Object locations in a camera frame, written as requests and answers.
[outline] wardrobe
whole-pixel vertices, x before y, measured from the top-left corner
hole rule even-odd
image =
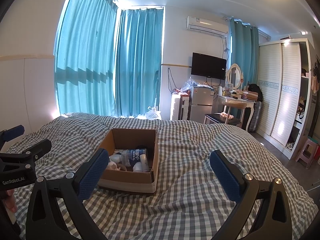
[[[315,50],[308,39],[259,46],[258,86],[264,106],[257,132],[288,159],[303,146],[314,116],[316,93],[311,77],[315,64]],[[304,105],[302,112],[299,103]]]

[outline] chair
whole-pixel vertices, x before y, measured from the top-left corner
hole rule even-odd
[[[307,151],[308,146],[312,147],[312,152],[311,153]],[[309,169],[309,167],[310,167],[310,165],[311,165],[311,163],[313,161],[313,157],[315,156],[315,154],[316,154],[316,152],[318,150],[318,147],[319,147],[318,142],[315,139],[313,139],[310,136],[308,136],[303,148],[300,150],[300,152],[299,152],[299,154],[298,154],[298,156],[296,158],[296,162],[299,159],[302,159],[305,163],[307,163],[306,169]],[[305,151],[310,154],[309,157],[305,156],[303,154]]]
[[[205,116],[204,116],[204,124],[206,124],[207,120],[209,119],[210,121],[212,121],[214,123],[224,123],[224,124],[230,124],[230,125],[241,127],[242,126],[242,122],[243,122],[243,117],[244,117],[244,110],[247,107],[247,104],[246,103],[228,103],[228,102],[222,102],[222,104],[225,106],[224,107],[224,112],[226,112],[227,106],[229,107],[227,118],[223,118],[220,115],[220,113],[205,114]],[[229,120],[229,115],[230,115],[231,108],[236,108],[236,109],[241,109],[242,110],[240,119],[233,118],[233,119]]]

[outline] television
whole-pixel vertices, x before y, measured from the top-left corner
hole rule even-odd
[[[200,53],[192,54],[191,75],[225,79],[227,60]]]

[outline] mirror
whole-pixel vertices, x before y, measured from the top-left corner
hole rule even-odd
[[[241,85],[241,69],[237,64],[233,64],[227,73],[228,83],[233,84],[233,89],[238,89]]]

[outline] metal screw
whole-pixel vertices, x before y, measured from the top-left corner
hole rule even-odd
[[[249,173],[247,173],[245,176],[244,176],[247,180],[253,180],[253,176]]]
[[[42,176],[40,176],[40,177],[37,178],[37,181],[38,181],[38,182],[42,182],[43,180],[44,180],[44,177],[42,177]]]
[[[279,179],[279,178],[275,178],[275,182],[276,182],[276,184],[281,184],[282,183],[281,179]]]
[[[73,172],[68,172],[68,173],[66,174],[66,178],[67,178],[67,179],[71,179],[71,178],[73,178],[74,175],[75,175],[75,174],[74,174]]]

